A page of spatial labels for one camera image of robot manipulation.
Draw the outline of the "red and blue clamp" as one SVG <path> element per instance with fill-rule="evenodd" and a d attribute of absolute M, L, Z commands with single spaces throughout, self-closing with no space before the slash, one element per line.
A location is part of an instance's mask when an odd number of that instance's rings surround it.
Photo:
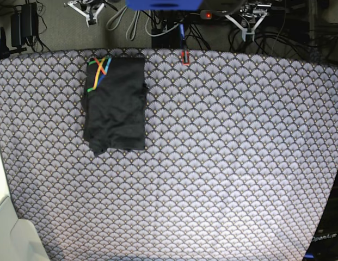
<path fill-rule="evenodd" d="M 184 28 L 183 23 L 179 24 L 179 32 L 180 32 L 180 43 L 181 43 L 181 47 L 182 47 L 182 52 L 181 52 L 182 63 L 183 63 L 183 65 L 188 66 L 190 64 L 189 49 L 188 49 L 187 43 L 186 43 L 185 28 Z"/>

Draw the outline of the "dark grey T-shirt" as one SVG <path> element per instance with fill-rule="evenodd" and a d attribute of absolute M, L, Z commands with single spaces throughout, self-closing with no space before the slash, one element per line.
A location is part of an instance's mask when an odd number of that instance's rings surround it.
<path fill-rule="evenodd" d="M 143 57 L 94 57 L 87 62 L 83 138 L 95 156 L 109 148 L 145 148 L 144 66 Z"/>

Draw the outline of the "white plastic bin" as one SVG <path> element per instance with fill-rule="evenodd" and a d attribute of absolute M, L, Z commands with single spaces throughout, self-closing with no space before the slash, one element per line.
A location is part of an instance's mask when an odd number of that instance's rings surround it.
<path fill-rule="evenodd" d="M 0 260 L 49 260 L 34 225 L 19 219 L 0 152 Z"/>

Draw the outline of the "black power strip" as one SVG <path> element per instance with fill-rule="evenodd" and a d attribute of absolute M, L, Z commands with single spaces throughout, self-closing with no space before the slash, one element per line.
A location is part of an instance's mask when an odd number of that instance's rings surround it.
<path fill-rule="evenodd" d="M 226 16 L 227 15 L 232 16 L 234 14 L 239 14 L 239 10 L 236 10 L 236 11 L 200 10 L 198 12 L 201 23 L 229 21 L 229 19 L 226 18 Z"/>

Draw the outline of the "black power adapter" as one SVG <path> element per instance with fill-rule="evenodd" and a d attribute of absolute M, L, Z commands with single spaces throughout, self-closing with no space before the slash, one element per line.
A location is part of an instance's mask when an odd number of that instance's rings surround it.
<path fill-rule="evenodd" d="M 39 34 L 37 3 L 27 2 L 10 17 L 11 45 L 22 47 L 32 46 L 34 38 Z"/>

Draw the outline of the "blue mount plate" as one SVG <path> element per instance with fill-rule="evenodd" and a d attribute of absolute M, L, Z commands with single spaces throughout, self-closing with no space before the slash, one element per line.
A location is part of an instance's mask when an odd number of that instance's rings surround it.
<path fill-rule="evenodd" d="M 127 0 L 133 10 L 198 10 L 203 0 Z"/>

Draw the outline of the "fan-patterned table cloth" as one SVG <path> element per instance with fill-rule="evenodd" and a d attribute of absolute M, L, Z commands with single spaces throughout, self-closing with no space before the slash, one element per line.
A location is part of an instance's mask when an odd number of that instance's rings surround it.
<path fill-rule="evenodd" d="M 144 58 L 145 148 L 94 156 L 94 57 Z M 260 55 L 86 49 L 0 60 L 12 201 L 51 260 L 301 260 L 338 167 L 338 68 Z"/>

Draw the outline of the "black OpenArm box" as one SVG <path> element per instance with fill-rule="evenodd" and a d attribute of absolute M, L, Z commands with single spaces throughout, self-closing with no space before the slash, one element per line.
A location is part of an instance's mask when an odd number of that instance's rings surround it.
<path fill-rule="evenodd" d="M 338 171 L 304 260 L 338 260 Z"/>

